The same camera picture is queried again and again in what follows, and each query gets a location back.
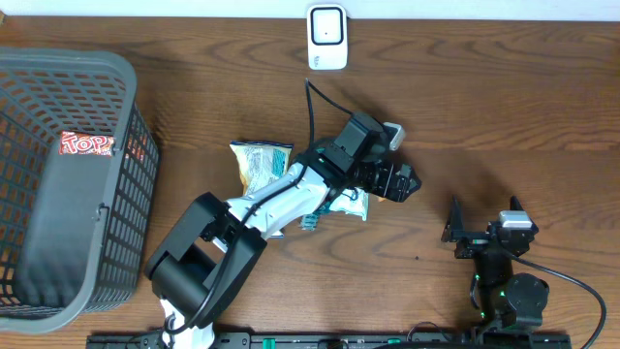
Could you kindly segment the red Top candy bar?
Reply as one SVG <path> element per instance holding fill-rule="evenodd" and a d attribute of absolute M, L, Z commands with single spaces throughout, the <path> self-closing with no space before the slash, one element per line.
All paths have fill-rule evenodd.
<path fill-rule="evenodd" d="M 111 156 L 114 144 L 114 137 L 63 131 L 59 141 L 58 154 Z"/>

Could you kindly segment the light teal candy packet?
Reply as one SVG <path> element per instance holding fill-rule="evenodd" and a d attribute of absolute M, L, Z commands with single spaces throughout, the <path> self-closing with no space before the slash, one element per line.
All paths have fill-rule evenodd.
<path fill-rule="evenodd" d="M 345 189 L 329 205 L 328 209 L 334 212 L 344 212 L 367 220 L 369 196 L 361 188 Z"/>

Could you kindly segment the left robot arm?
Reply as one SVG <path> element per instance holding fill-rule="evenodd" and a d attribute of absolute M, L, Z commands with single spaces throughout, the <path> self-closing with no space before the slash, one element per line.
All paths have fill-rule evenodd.
<path fill-rule="evenodd" d="M 166 318 L 169 348 L 208 348 L 213 324 L 232 303 L 268 240 L 297 218 L 360 189 L 402 203 L 421 187 L 412 166 L 391 155 L 405 138 L 402 126 L 351 114 L 341 133 L 312 142 L 281 178 L 245 196 L 198 196 L 145 265 L 145 276 Z"/>

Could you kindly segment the teal mouthwash bottle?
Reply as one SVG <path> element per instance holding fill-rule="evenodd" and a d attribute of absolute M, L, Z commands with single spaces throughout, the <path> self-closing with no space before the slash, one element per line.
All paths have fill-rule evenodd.
<path fill-rule="evenodd" d="M 330 214 L 330 203 L 323 204 L 314 212 L 303 215 L 300 218 L 299 227 L 303 231 L 315 231 L 321 217 L 328 214 Z"/>

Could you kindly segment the cream snack bag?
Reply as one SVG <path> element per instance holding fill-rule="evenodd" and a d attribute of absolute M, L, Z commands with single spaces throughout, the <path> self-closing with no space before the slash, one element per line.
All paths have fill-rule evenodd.
<path fill-rule="evenodd" d="M 294 146 L 267 141 L 232 141 L 230 148 L 236 157 L 243 195 L 246 196 L 278 180 L 287 172 Z"/>

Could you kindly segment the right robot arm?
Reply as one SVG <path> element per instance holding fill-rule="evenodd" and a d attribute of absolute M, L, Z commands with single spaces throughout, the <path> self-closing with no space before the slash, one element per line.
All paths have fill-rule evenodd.
<path fill-rule="evenodd" d="M 548 284 L 512 268 L 512 262 L 529 250 L 538 231 L 516 197 L 511 197 L 510 208 L 500 211 L 483 231 L 467 230 L 459 202 L 452 201 L 441 241 L 455 244 L 455 258 L 474 261 L 470 299 L 482 317 L 475 330 L 477 337 L 530 333 L 542 324 Z"/>

